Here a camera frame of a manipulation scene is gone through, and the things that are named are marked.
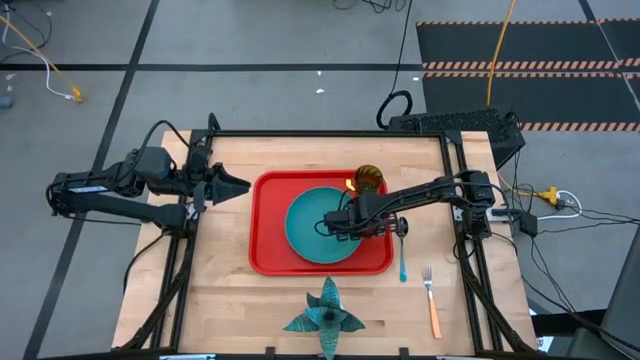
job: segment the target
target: green flower decoration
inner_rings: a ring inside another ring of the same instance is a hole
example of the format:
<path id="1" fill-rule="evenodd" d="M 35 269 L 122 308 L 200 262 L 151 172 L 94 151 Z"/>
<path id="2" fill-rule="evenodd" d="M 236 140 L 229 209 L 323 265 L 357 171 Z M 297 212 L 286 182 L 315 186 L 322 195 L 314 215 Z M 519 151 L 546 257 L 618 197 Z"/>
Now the green flower decoration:
<path id="1" fill-rule="evenodd" d="M 307 293 L 307 305 L 309 307 L 304 310 L 304 313 L 293 319 L 284 330 L 317 331 L 320 335 L 322 352 L 327 360 L 333 360 L 340 331 L 354 332 L 365 328 L 358 318 L 342 309 L 338 288 L 330 276 L 324 280 L 320 298 Z"/>

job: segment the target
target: black metal frame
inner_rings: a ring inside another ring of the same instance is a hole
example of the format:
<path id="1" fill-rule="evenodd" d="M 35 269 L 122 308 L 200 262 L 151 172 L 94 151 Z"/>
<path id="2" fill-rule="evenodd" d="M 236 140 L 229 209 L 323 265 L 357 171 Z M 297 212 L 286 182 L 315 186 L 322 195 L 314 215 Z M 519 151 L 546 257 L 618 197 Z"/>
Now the black metal frame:
<path id="1" fill-rule="evenodd" d="M 368 131 L 368 130 L 310 130 L 310 131 L 297 131 L 297 130 L 221 130 L 220 126 L 215 123 L 214 130 L 193 130 L 191 132 L 190 142 L 200 141 L 203 138 L 205 139 L 205 144 L 209 147 L 213 146 L 214 140 L 216 137 L 380 137 L 380 138 L 431 138 L 438 139 L 440 143 L 440 150 L 442 154 L 442 161 L 445 175 L 452 175 L 453 168 L 451 164 L 451 158 L 449 155 L 448 144 L 452 142 L 455 145 L 456 150 L 456 159 L 458 161 L 459 169 L 465 170 L 467 169 L 466 158 L 464 155 L 464 149 L 462 146 L 462 137 L 459 131 L 447 131 L 445 133 L 429 133 L 429 134 L 415 134 L 415 133 L 402 133 L 402 132 L 388 132 L 388 131 Z M 179 198 L 179 203 L 186 203 L 186 199 L 184 197 Z M 453 216 L 453 207 L 451 207 L 451 216 L 452 221 L 454 221 L 454 225 L 456 224 L 455 217 Z M 189 236 L 186 237 L 187 246 L 185 248 L 183 261 L 181 265 L 181 269 L 178 272 L 178 275 L 174 278 L 173 274 L 176 267 L 177 254 L 178 254 L 178 245 L 181 241 L 180 238 L 172 237 L 171 243 L 169 245 L 169 252 L 167 254 L 167 261 L 164 269 L 164 275 L 162 280 L 162 288 L 160 291 L 160 300 L 158 305 L 150 315 L 147 323 L 151 323 L 153 325 L 152 331 L 147 332 L 144 338 L 134 338 L 129 341 L 125 346 L 121 348 L 115 348 L 111 352 L 107 353 L 96 353 L 96 354 L 85 354 L 85 355 L 76 355 L 70 357 L 58 357 L 55 359 L 69 359 L 69 360 L 80 360 L 80 359 L 116 359 L 116 358 L 155 358 L 157 359 L 161 355 L 169 355 L 169 354 L 178 354 L 178 347 L 180 344 L 180 336 L 182 333 L 182 322 L 184 319 L 184 311 L 186 305 L 186 297 L 189 287 L 189 278 L 191 272 L 191 264 L 193 261 L 193 253 L 195 248 L 195 241 L 197 238 L 197 228 L 198 228 L 199 219 L 193 219 L 189 226 L 188 233 Z M 465 239 L 462 237 L 463 235 L 459 231 L 455 231 L 456 241 L 463 242 Z M 489 273 L 487 270 L 486 259 L 484 256 L 484 249 L 481 241 L 475 241 L 473 244 L 475 248 L 475 255 L 477 266 L 480 275 L 480 282 L 482 289 L 488 295 L 488 298 L 492 301 L 492 293 L 491 293 L 491 285 L 489 280 Z M 468 256 L 467 250 L 464 246 L 458 247 L 459 256 L 461 258 L 466 258 Z M 461 270 L 465 271 L 465 264 L 460 262 Z M 473 348 L 475 355 L 479 355 L 481 353 L 486 354 L 486 350 L 482 344 L 482 336 L 480 329 L 480 320 L 478 317 L 478 310 L 476 307 L 476 296 L 470 285 L 468 283 L 464 283 L 465 289 L 465 298 L 467 303 L 467 312 L 469 314 L 469 325 L 471 331 L 471 338 L 473 341 Z M 162 332 L 164 330 L 164 314 L 166 312 L 166 308 L 169 303 L 173 300 L 173 298 L 177 296 L 176 306 L 175 306 L 175 316 L 173 319 L 173 325 L 171 328 L 171 336 L 169 340 L 168 347 L 160 347 L 160 342 L 162 338 Z M 501 335 L 500 331 L 496 327 L 496 324 L 493 320 L 489 321 L 489 331 L 491 335 L 491 342 L 493 345 L 493 349 L 497 351 L 497 353 L 501 353 L 503 351 Z M 141 349 L 148 336 L 151 336 L 150 348 L 149 349 Z M 408 349 L 400 348 L 399 349 L 399 357 L 401 359 L 435 359 L 435 356 L 411 356 L 409 355 Z M 317 358 L 317 355 L 275 355 L 275 349 L 267 348 L 265 349 L 264 355 L 255 355 L 255 354 L 216 354 L 217 359 L 221 358 L 233 358 L 233 359 L 312 359 Z M 338 359 L 365 359 L 365 358 L 375 358 L 375 359 L 397 359 L 398 356 L 339 356 Z"/>

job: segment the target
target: teal plate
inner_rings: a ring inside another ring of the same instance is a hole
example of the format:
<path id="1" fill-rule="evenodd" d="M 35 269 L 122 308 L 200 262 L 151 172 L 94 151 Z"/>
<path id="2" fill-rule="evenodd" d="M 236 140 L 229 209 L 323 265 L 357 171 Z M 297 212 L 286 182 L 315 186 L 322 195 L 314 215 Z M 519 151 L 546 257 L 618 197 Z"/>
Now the teal plate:
<path id="1" fill-rule="evenodd" d="M 285 234 L 291 248 L 301 257 L 317 264 L 333 264 L 342 261 L 360 246 L 360 241 L 338 241 L 335 236 L 326 237 L 314 230 L 314 225 L 328 211 L 338 209 L 342 190 L 317 187 L 300 194 L 289 206 L 285 218 Z M 351 197 L 345 195 L 343 204 Z M 327 228 L 318 225 L 320 232 Z"/>

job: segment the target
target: orange handle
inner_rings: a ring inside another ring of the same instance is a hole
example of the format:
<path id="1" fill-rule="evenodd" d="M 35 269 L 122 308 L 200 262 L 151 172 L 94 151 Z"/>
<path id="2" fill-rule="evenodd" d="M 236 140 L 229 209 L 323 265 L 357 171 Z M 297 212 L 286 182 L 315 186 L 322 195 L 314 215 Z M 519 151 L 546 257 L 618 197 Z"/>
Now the orange handle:
<path id="1" fill-rule="evenodd" d="M 440 339 L 440 321 L 438 320 L 438 311 L 436 311 L 436 302 L 432 296 L 429 296 L 429 310 L 431 311 L 431 329 L 433 329 L 433 337 Z"/>

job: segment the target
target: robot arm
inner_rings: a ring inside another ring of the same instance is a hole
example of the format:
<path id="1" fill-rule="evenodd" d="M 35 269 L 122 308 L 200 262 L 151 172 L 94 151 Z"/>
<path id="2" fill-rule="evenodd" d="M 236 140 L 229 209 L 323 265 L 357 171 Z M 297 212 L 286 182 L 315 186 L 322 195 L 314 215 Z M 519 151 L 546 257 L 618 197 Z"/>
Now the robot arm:
<path id="1" fill-rule="evenodd" d="M 339 241 L 359 240 L 381 235 L 388 226 L 395 230 L 400 224 L 396 212 L 442 202 L 462 209 L 465 231 L 484 238 L 490 233 L 485 213 L 495 203 L 491 186 L 487 173 L 464 171 L 386 195 L 373 189 L 361 192 L 344 209 L 326 213 L 323 223 Z"/>
<path id="2" fill-rule="evenodd" d="M 184 205 L 154 206 L 125 198 L 140 196 L 145 187 L 158 195 L 193 198 L 197 212 L 205 201 L 214 205 L 249 191 L 250 183 L 229 175 L 221 163 L 208 167 L 211 150 L 195 146 L 186 164 L 178 169 L 161 147 L 131 151 L 124 161 L 98 172 L 59 173 L 47 187 L 47 202 L 53 214 L 99 211 L 153 222 L 167 230 L 180 230 L 187 220 Z"/>

